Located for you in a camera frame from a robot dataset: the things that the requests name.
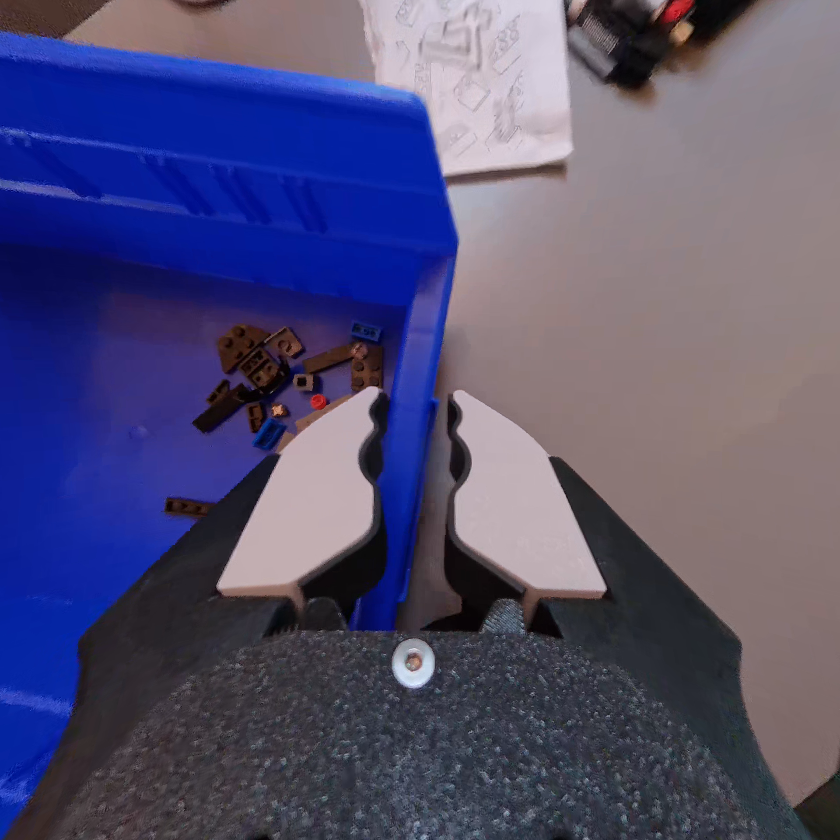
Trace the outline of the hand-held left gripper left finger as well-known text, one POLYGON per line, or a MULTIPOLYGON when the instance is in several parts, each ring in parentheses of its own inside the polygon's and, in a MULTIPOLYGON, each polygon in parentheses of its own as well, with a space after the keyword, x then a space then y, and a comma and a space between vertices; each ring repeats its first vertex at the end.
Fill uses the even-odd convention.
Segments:
POLYGON ((385 572, 387 394, 369 386, 280 452, 217 580, 225 597, 335 602, 349 620, 385 572))

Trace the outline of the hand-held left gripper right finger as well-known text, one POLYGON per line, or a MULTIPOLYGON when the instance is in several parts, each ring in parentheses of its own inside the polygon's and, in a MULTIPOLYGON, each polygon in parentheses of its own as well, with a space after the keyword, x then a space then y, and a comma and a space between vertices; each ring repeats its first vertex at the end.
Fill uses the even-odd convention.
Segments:
POLYGON ((473 631, 499 601, 525 627, 548 601, 599 602, 607 583, 548 451, 466 391, 448 396, 445 578, 460 612, 447 629, 473 631))

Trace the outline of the pile of dark lego pieces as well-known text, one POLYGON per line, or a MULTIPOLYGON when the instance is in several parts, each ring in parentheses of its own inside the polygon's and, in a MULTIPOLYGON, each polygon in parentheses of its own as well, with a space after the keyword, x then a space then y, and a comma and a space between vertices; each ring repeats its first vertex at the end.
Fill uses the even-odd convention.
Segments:
POLYGON ((268 332, 253 325, 234 325, 217 340, 217 354, 223 373, 238 374, 240 381, 225 378, 217 384, 206 398, 206 409, 192 421, 194 428, 201 434, 210 434, 242 411, 253 438, 268 417, 275 417, 287 426, 278 446, 271 450, 280 454, 334 407, 368 387, 381 390, 385 384, 384 350, 380 343, 354 341, 350 336, 348 343, 308 357, 299 369, 294 369, 292 362, 304 351, 298 335, 289 327, 268 332), (289 408, 275 402, 274 397, 288 386, 309 400, 313 394, 323 394, 320 376, 344 364, 350 366, 350 393, 329 399, 329 406, 320 412, 311 409, 309 415, 296 420, 295 430, 291 430, 289 408))

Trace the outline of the blue plastic bin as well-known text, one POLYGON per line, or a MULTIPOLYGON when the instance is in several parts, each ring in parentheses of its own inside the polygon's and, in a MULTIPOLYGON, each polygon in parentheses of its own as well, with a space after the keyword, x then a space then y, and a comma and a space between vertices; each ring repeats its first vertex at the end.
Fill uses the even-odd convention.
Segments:
POLYGON ((382 331, 385 581, 407 594, 458 236, 424 105, 368 83, 2 33, 2 834, 77 642, 266 455, 193 425, 234 323, 382 331))

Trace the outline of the numbered white paper bag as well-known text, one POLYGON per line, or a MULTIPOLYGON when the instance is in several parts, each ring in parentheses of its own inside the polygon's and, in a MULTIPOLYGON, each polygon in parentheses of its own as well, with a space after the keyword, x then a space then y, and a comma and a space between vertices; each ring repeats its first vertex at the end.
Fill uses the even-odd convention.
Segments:
POLYGON ((360 7, 375 81, 423 100, 445 177, 561 165, 570 156, 562 2, 360 7))

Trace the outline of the black lego car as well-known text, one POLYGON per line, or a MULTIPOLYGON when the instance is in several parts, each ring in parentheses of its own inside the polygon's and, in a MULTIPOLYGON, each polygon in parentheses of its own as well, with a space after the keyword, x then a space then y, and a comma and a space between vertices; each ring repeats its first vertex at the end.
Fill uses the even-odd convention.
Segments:
POLYGON ((570 52, 599 79, 639 89, 687 44, 705 46, 752 1, 566 1, 570 52))

